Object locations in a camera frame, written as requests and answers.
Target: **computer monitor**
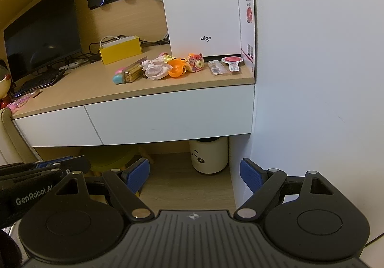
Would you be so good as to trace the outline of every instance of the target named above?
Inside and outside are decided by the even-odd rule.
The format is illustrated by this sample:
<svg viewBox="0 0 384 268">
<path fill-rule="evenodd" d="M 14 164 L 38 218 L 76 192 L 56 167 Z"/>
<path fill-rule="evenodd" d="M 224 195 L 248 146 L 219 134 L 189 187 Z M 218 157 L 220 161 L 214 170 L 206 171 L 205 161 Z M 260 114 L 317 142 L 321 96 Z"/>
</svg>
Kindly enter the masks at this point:
<svg viewBox="0 0 384 268">
<path fill-rule="evenodd" d="M 81 52 L 74 0 L 42 0 L 4 30 L 12 80 Z"/>
</svg>

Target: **trash can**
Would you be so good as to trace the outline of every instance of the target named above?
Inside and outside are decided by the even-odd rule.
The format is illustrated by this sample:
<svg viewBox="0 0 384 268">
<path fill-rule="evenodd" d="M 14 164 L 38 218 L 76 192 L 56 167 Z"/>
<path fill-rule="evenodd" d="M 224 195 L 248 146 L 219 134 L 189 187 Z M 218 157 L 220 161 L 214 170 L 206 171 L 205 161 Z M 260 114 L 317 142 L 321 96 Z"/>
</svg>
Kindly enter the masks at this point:
<svg viewBox="0 0 384 268">
<path fill-rule="evenodd" d="M 192 165 L 200 173 L 214 174 L 228 164 L 228 137 L 202 138 L 189 141 Z"/>
</svg>

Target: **orange toy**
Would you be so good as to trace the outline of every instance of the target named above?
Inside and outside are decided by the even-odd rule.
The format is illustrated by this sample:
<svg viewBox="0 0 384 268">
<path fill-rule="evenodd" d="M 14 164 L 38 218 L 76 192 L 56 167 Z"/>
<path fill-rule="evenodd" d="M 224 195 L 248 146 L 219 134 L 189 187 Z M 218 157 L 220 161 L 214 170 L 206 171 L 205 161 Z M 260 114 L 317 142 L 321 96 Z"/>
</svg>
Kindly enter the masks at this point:
<svg viewBox="0 0 384 268">
<path fill-rule="evenodd" d="M 167 62 L 167 64 L 170 64 L 172 66 L 172 70 L 170 70 L 168 74 L 173 78 L 177 78 L 187 72 L 186 63 L 181 59 L 170 60 Z"/>
</svg>

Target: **desk drawer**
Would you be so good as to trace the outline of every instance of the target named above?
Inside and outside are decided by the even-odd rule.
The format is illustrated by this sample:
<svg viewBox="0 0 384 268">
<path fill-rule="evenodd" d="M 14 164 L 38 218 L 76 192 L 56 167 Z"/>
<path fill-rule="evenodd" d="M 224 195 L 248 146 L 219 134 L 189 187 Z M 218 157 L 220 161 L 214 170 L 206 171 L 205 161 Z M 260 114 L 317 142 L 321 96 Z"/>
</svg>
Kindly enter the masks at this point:
<svg viewBox="0 0 384 268">
<path fill-rule="evenodd" d="M 102 145 L 84 106 L 22 117 L 13 122 L 32 147 Z"/>
<path fill-rule="evenodd" d="M 104 145 L 251 133 L 254 85 L 204 88 L 86 105 Z"/>
</svg>

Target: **blue gripper pad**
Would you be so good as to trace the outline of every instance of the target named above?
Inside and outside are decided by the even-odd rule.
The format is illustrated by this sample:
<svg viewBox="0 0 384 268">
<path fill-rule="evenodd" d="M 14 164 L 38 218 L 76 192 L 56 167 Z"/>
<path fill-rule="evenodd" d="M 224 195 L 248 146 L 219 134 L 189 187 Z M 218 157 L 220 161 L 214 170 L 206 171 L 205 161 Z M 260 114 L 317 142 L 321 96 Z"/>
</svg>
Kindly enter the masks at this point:
<svg viewBox="0 0 384 268">
<path fill-rule="evenodd" d="M 126 185 L 130 191 L 136 193 L 149 177 L 149 161 L 146 159 L 128 173 Z"/>
<path fill-rule="evenodd" d="M 53 163 L 60 163 L 62 161 L 65 161 L 65 160 L 69 160 L 69 159 L 72 159 L 73 157 L 72 156 L 69 156 L 69 157 L 62 157 L 60 159 L 56 159 L 56 160 L 50 160 L 50 161 L 45 161 L 45 162 L 40 162 L 36 165 L 36 168 L 37 169 L 40 169 L 40 168 L 45 168 L 47 165 L 49 164 L 53 164 Z"/>
<path fill-rule="evenodd" d="M 263 174 L 253 168 L 245 159 L 240 162 L 240 176 L 253 193 L 258 191 L 265 181 Z"/>
</svg>

